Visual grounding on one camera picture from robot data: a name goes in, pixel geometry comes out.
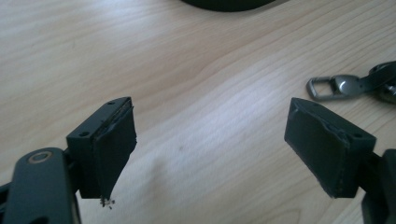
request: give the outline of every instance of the light wood surface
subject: light wood surface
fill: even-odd
[[[218,13],[177,0],[0,1],[0,185],[15,162],[131,96],[138,144],[113,209],[83,223],[362,223],[284,142],[310,77],[396,60],[396,3],[289,0]],[[396,147],[396,106],[324,103]]]

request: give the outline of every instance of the metal ring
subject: metal ring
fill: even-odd
[[[35,155],[32,155],[29,157],[29,163],[32,164],[37,164],[43,161],[46,161],[52,156],[52,152],[50,151],[42,151],[42,152],[37,152]]]

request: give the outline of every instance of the wooden table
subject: wooden table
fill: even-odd
[[[284,142],[310,77],[396,60],[394,1],[289,0],[218,13],[178,0],[0,2],[0,185],[15,162],[131,96],[137,146],[113,209],[83,223],[362,223]],[[323,103],[396,147],[395,105]]]

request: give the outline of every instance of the screw hole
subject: screw hole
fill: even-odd
[[[85,137],[85,136],[87,136],[88,134],[90,134],[90,133],[89,133],[89,132],[82,132],[82,133],[79,134],[79,136],[80,136],[80,137]]]

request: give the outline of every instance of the metal buckle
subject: metal buckle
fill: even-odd
[[[329,83],[332,94],[320,95],[315,89],[317,83]],[[361,79],[352,75],[338,75],[334,77],[313,77],[306,83],[309,95],[317,101],[346,99],[364,92]]]

